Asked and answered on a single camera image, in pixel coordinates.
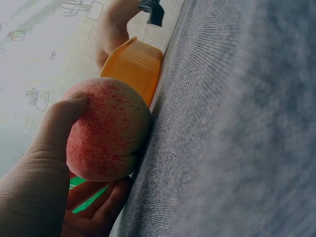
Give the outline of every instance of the orange container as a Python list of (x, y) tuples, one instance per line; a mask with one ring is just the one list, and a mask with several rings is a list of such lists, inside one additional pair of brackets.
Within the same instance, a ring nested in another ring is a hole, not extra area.
[(162, 52), (134, 37), (113, 51), (105, 62), (100, 77), (125, 82), (150, 106), (159, 81), (161, 64)]

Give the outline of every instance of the green strip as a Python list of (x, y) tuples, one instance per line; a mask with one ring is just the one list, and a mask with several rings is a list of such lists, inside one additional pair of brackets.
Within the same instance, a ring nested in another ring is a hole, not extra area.
[[(70, 180), (70, 186), (69, 188), (72, 189), (73, 187), (82, 184), (85, 180), (81, 179), (79, 177), (73, 178)], [(102, 189), (101, 191), (97, 192), (93, 197), (85, 201), (83, 204), (78, 206), (75, 210), (73, 210), (73, 213), (78, 213), (82, 210), (85, 210), (88, 206), (90, 206), (94, 200), (96, 200), (107, 188)]]

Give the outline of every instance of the red speckled peach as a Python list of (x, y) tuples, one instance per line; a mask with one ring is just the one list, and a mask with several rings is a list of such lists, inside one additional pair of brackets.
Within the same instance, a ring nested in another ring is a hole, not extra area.
[(130, 174), (133, 154), (143, 144), (151, 113), (141, 96), (120, 80), (94, 78), (76, 90), (87, 95), (87, 110), (74, 124), (67, 143), (67, 165), (77, 176), (96, 182), (114, 181)]

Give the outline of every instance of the gray fabric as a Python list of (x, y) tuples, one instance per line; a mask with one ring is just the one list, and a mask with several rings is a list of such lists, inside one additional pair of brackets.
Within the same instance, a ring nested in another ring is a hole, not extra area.
[(316, 236), (315, 44), (313, 0), (187, 0), (121, 236)]

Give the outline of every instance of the hand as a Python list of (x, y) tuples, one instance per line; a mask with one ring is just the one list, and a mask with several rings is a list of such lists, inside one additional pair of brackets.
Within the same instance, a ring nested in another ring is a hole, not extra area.
[(69, 191), (66, 144), (72, 125), (86, 107), (75, 92), (52, 105), (32, 145), (0, 180), (1, 236), (108, 236), (128, 197), (129, 177), (113, 182), (86, 210), (71, 211), (108, 183), (84, 182)]
[(97, 63), (103, 68), (108, 56), (128, 41), (127, 23), (137, 13), (139, 0), (114, 0), (98, 21)]
[(127, 23), (105, 15), (98, 24), (97, 36), (97, 64), (102, 69), (109, 55), (128, 41)]

